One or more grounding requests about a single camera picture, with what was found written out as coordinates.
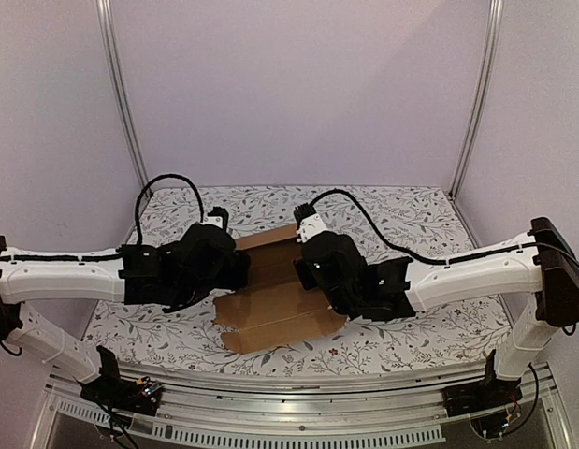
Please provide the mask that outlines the brown cardboard box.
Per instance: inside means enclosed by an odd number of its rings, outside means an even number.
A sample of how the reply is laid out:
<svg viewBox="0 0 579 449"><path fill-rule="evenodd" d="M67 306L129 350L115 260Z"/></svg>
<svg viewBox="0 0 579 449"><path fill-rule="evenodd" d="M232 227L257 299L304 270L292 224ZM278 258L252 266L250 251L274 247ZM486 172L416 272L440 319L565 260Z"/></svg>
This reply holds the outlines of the brown cardboard box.
<svg viewBox="0 0 579 449"><path fill-rule="evenodd" d="M306 291L293 266L300 257L297 227L288 224L236 240L251 257L248 285L213 300L214 323L228 329L224 347L240 355L316 340L340 331L347 318L318 290Z"/></svg>

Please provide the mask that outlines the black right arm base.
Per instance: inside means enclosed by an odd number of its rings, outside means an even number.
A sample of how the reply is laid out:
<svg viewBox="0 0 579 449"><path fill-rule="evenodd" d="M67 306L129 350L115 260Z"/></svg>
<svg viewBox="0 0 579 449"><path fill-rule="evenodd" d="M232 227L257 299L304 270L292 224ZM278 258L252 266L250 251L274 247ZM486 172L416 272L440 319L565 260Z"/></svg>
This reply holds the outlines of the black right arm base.
<svg viewBox="0 0 579 449"><path fill-rule="evenodd" d="M447 386L441 390L442 404L449 417L476 413L518 401L520 381L480 380Z"/></svg>

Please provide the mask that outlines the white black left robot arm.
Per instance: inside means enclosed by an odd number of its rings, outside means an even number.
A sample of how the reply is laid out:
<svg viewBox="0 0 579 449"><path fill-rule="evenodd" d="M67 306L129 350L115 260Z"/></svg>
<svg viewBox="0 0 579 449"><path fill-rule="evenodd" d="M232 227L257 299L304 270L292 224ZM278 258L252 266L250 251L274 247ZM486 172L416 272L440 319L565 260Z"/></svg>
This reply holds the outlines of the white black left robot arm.
<svg viewBox="0 0 579 449"><path fill-rule="evenodd" d="M128 385L115 355L88 347L42 317L35 300L81 299L159 305L167 313L193 307L214 290L248 283L251 259L225 229L193 224L181 239L154 247L123 245L94 253L31 253L0 236L0 342L18 344L68 372L109 406L122 405Z"/></svg>

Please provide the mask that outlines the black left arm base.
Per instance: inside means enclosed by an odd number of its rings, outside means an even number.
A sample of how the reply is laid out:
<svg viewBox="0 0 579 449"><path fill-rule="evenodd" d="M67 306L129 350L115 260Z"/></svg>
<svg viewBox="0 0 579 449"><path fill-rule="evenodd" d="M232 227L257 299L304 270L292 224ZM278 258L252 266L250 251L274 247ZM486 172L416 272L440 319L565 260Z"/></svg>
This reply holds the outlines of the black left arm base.
<svg viewBox="0 0 579 449"><path fill-rule="evenodd" d="M164 385L145 376L134 381L100 376L81 384L81 397L104 409L155 416L164 392Z"/></svg>

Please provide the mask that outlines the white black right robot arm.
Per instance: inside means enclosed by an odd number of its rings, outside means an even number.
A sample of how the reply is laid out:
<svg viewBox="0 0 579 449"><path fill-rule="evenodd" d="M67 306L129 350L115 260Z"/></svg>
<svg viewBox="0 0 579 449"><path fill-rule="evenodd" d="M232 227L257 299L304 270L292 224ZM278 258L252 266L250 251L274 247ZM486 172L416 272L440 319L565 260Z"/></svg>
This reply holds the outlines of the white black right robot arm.
<svg viewBox="0 0 579 449"><path fill-rule="evenodd" d="M525 311L488 361L488 375L473 388L483 408L506 397L510 383L555 332L579 322L579 266L546 218L501 243L425 259L401 258L370 264L347 235L330 231L318 213L297 219L301 257L295 262L306 290L318 289L330 308L351 319L389 322L451 302L530 293Z"/></svg>

